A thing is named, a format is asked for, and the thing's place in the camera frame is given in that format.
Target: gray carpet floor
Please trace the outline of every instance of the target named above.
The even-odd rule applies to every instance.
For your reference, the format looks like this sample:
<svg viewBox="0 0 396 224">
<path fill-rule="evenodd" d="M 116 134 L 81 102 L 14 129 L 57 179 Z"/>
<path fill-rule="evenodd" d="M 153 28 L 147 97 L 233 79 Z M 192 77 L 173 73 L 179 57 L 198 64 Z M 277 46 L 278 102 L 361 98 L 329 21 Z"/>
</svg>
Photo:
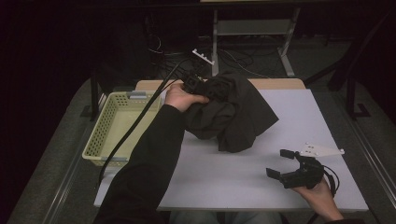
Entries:
<svg viewBox="0 0 396 224">
<path fill-rule="evenodd" d="M 297 78 L 306 79 L 336 62 L 349 45 L 341 42 L 324 46 L 323 43 L 321 37 L 292 41 L 288 56 Z M 259 77 L 253 72 L 267 77 L 286 78 L 274 49 L 274 43 L 264 42 L 259 50 L 247 50 L 247 53 L 252 54 L 247 58 L 238 54 L 240 49 L 226 49 L 221 53 L 224 61 L 220 62 L 220 71 L 234 70 L 248 77 Z M 227 62 L 229 53 L 235 58 L 244 58 L 244 63 L 253 58 L 251 65 L 245 67 L 249 72 L 236 68 L 236 63 L 230 66 L 230 61 Z M 356 101 L 366 106 L 371 117 L 351 120 L 344 107 L 345 87 L 338 92 L 327 90 L 326 84 L 331 76 L 329 74 L 307 88 L 312 90 L 337 146 L 346 150 L 346 164 L 373 211 L 345 213 L 345 216 L 362 218 L 368 224 L 377 223 L 375 216 L 380 223 L 394 223 L 395 204 L 389 199 L 389 192 L 384 188 L 386 184 L 378 177 L 375 165 L 367 160 L 370 155 L 365 149 L 371 148 L 389 174 L 389 179 L 396 179 L 396 127 L 361 85 L 356 91 Z M 90 81 L 87 80 L 76 92 L 9 223 L 92 222 L 97 213 L 93 201 L 100 168 L 81 158 L 94 124 L 89 117 L 82 115 L 91 104 L 90 91 Z M 302 224 L 307 222 L 312 212 L 284 215 L 290 223 Z"/>
</svg>

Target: black sleeve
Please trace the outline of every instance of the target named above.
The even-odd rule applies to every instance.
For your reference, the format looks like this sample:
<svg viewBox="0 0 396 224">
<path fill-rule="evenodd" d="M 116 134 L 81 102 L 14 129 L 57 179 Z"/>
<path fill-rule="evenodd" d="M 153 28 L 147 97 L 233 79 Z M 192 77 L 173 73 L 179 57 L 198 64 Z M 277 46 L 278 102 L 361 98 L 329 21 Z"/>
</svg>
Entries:
<svg viewBox="0 0 396 224">
<path fill-rule="evenodd" d="M 338 221 L 326 222 L 326 224 L 364 224 L 361 219 L 343 219 Z"/>
<path fill-rule="evenodd" d="M 182 114 L 163 105 L 111 182 L 94 223 L 163 223 L 156 208 L 175 171 L 184 130 Z"/>
</svg>

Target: white table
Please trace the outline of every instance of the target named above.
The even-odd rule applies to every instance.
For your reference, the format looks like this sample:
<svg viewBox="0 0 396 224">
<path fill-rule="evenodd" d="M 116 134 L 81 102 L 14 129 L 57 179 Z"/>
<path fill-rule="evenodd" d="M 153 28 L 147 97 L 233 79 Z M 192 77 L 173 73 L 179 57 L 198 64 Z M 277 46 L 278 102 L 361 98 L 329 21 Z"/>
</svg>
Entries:
<svg viewBox="0 0 396 224">
<path fill-rule="evenodd" d="M 216 140 L 185 134 L 177 168 L 160 210 L 276 210 L 309 208 L 300 195 L 266 176 L 265 168 L 281 174 L 299 168 L 297 160 L 279 156 L 282 148 L 300 151 L 306 142 L 337 149 L 310 90 L 260 91 L 279 121 L 257 137 L 252 148 L 239 153 L 219 152 Z M 368 209 L 342 156 L 318 159 L 341 181 L 335 195 L 343 211 Z M 95 205 L 100 206 L 117 169 L 108 168 Z"/>
</svg>

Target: dark background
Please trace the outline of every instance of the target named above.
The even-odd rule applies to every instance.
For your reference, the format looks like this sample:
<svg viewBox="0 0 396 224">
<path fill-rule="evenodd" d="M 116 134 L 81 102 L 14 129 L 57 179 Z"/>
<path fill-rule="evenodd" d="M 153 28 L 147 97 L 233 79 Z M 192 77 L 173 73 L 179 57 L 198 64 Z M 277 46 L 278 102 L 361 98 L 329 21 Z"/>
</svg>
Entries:
<svg viewBox="0 0 396 224">
<path fill-rule="evenodd" d="M 304 7 L 295 37 L 364 38 L 389 7 L 386 1 L 356 3 L 341 9 Z M 147 29 L 145 12 L 87 13 L 65 1 L 8 0 L 0 8 L 0 223 L 4 223 L 70 100 L 92 71 L 99 74 L 106 91 L 153 78 L 147 31 L 163 35 L 172 46 L 181 36 L 196 41 L 197 35 L 210 32 L 211 20 L 205 12 L 194 16 L 186 11 L 177 16 L 157 12 L 155 25 Z M 228 16 L 235 17 L 232 11 Z M 368 88 L 392 120 L 396 120 L 396 73 L 391 70 L 396 62 L 394 21 L 393 9 L 352 69 L 352 76 Z"/>
</svg>

